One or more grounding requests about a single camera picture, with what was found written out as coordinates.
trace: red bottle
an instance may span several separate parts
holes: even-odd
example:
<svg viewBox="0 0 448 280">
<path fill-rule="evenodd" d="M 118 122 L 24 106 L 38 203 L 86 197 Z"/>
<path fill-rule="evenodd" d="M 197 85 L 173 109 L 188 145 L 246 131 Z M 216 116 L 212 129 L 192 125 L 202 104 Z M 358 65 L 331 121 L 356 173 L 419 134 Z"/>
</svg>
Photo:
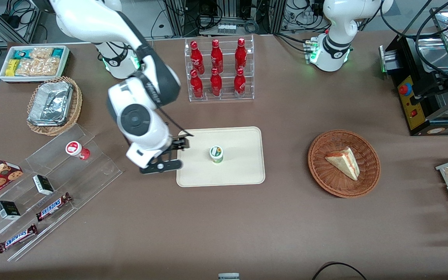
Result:
<svg viewBox="0 0 448 280">
<path fill-rule="evenodd" d="M 212 94 L 215 97 L 219 97 L 222 94 L 222 78 L 219 75 L 217 68 L 212 68 L 212 76 L 210 78 L 210 83 L 212 85 Z"/>
<path fill-rule="evenodd" d="M 224 60 L 222 58 L 222 50 L 219 47 L 219 40 L 212 40 L 212 53 L 210 53 L 210 58 L 212 59 L 212 68 L 217 68 L 219 73 L 224 71 Z"/>
<path fill-rule="evenodd" d="M 236 77 L 234 78 L 234 96 L 241 98 L 245 95 L 245 77 L 243 76 L 243 68 L 239 68 L 236 71 Z"/>
<path fill-rule="evenodd" d="M 247 65 L 247 49 L 245 49 L 245 39 L 238 39 L 238 48 L 236 48 L 234 58 L 236 60 L 236 71 L 238 71 L 240 67 L 245 69 L 245 66 Z"/>
<path fill-rule="evenodd" d="M 195 69 L 191 69 L 191 89 L 193 91 L 194 98 L 202 99 L 203 98 L 203 84 L 201 83 L 201 79 L 198 77 L 198 73 Z"/>
<path fill-rule="evenodd" d="M 203 66 L 203 55 L 201 55 L 201 51 L 198 49 L 198 43 L 196 41 L 192 41 L 190 46 L 191 64 L 193 65 L 193 69 L 196 69 L 199 75 L 203 75 L 203 73 L 205 73 L 205 66 Z"/>
</svg>

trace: emergency stop button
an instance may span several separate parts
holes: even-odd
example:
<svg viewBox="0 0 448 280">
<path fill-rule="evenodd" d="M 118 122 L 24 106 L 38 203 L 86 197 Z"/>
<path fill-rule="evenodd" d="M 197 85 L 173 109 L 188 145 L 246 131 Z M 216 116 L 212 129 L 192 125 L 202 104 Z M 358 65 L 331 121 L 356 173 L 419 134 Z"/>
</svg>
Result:
<svg viewBox="0 0 448 280">
<path fill-rule="evenodd" d="M 412 92 L 412 86 L 409 83 L 405 83 L 399 87 L 399 93 L 403 96 L 409 96 Z"/>
</svg>

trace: acrylic bottle rack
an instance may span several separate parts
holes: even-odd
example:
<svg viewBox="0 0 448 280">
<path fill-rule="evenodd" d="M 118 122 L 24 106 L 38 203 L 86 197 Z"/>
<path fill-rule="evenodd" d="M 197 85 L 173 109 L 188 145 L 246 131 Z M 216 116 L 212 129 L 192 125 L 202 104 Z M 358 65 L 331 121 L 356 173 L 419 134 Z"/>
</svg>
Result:
<svg viewBox="0 0 448 280">
<path fill-rule="evenodd" d="M 71 141 L 78 141 L 91 151 L 87 160 L 82 161 L 66 154 L 65 146 Z M 78 124 L 55 137 L 19 163 L 19 166 L 24 174 L 16 183 L 0 191 L 0 200 L 14 202 L 21 216 L 17 220 L 5 220 L 0 216 L 0 243 L 26 230 L 32 224 L 37 226 L 39 234 L 0 254 L 1 258 L 8 261 L 20 259 L 122 174 L 115 163 L 98 148 L 93 136 Z M 38 193 L 32 180 L 36 174 L 49 179 L 55 191 L 52 195 Z M 73 200 L 38 222 L 36 213 L 65 193 L 69 193 Z"/>
<path fill-rule="evenodd" d="M 245 39 L 245 48 L 247 49 L 247 65 L 244 68 L 243 75 L 247 82 L 245 83 L 245 94 L 243 97 L 235 97 L 235 51 L 238 46 L 238 39 Z M 222 94 L 220 97 L 215 97 L 212 94 L 212 88 L 210 85 L 210 77 L 212 76 L 212 61 L 210 60 L 210 53 L 212 52 L 212 40 L 218 39 L 219 46 L 222 50 L 222 56 L 224 58 L 224 71 L 220 74 L 222 78 Z M 205 66 L 205 72 L 200 75 L 203 83 L 203 98 L 196 99 L 193 95 L 190 84 L 190 71 L 193 68 L 191 64 L 191 48 L 190 42 L 197 41 L 198 48 L 203 55 L 203 64 Z M 184 48 L 184 58 L 186 63 L 186 79 L 188 81 L 188 92 L 190 101 L 222 101 L 222 100 L 242 100 L 242 99 L 254 99 L 254 37 L 242 36 L 242 37 L 199 37 L 194 39 L 186 39 Z"/>
</svg>

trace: table surface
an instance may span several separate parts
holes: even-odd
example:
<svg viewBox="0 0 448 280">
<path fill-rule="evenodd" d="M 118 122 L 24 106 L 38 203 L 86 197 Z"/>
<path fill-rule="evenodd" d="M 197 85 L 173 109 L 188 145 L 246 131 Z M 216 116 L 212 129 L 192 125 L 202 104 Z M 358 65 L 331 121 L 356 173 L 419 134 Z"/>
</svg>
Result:
<svg viewBox="0 0 448 280">
<path fill-rule="evenodd" d="M 187 129 L 257 126 L 265 182 L 181 188 L 176 172 L 142 175 L 125 156 L 105 108 L 118 80 L 91 44 L 70 45 L 67 75 L 82 90 L 79 124 L 124 173 L 17 262 L 0 257 L 0 279 L 310 279 L 322 264 L 352 264 L 368 279 L 448 278 L 448 193 L 434 167 L 448 162 L 448 136 L 411 137 L 378 46 L 391 32 L 361 32 L 337 72 L 305 64 L 276 37 L 255 36 L 255 99 L 164 107 Z M 184 39 L 155 50 L 185 76 Z M 28 128 L 35 84 L 0 84 L 0 159 L 19 163 L 51 140 Z M 170 126 L 173 135 L 179 133 Z M 324 131 L 362 135 L 378 152 L 381 179 L 365 197 L 336 198 L 306 166 Z"/>
</svg>

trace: wicker basket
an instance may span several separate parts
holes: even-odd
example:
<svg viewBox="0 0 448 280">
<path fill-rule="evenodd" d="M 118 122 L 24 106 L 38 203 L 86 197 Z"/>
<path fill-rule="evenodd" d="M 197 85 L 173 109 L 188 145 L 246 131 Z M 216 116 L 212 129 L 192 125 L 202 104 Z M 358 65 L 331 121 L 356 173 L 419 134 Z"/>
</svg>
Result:
<svg viewBox="0 0 448 280">
<path fill-rule="evenodd" d="M 79 115 L 81 113 L 81 106 L 82 106 L 82 93 L 81 89 L 77 86 L 77 84 L 70 79 L 69 77 L 59 77 L 55 78 L 49 81 L 44 82 L 46 83 L 57 83 L 57 82 L 68 82 L 73 86 L 73 93 L 72 93 L 72 103 L 70 104 L 70 109 L 68 113 L 68 121 L 64 124 L 64 126 L 34 126 L 27 122 L 30 129 L 36 133 L 45 134 L 49 136 L 55 136 L 58 135 L 67 129 L 71 128 L 79 118 Z M 29 105 L 27 106 L 27 114 L 30 113 L 30 109 L 32 108 L 32 105 L 34 104 L 34 99 L 36 97 L 37 88 L 34 91 L 34 94 L 32 94 L 32 97 L 30 98 Z"/>
<path fill-rule="evenodd" d="M 332 151 L 350 147 L 360 174 L 353 181 L 329 163 L 325 156 Z M 312 142 L 308 154 L 309 169 L 320 186 L 329 193 L 344 198 L 367 195 L 378 183 L 381 166 L 375 149 L 361 136 L 346 130 L 322 133 Z"/>
</svg>

